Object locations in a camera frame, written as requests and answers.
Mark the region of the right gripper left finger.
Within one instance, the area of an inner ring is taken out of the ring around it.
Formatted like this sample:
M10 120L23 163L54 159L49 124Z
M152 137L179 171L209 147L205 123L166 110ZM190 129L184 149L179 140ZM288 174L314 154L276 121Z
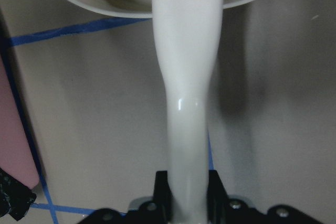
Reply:
M164 219L172 220L172 193L166 170L157 171L155 174L154 202L160 206Z

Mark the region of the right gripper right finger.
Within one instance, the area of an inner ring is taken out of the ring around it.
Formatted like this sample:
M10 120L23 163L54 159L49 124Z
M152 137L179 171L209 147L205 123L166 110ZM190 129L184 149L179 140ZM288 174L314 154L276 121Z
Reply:
M207 214L209 220L226 220L228 196L216 170L209 170Z

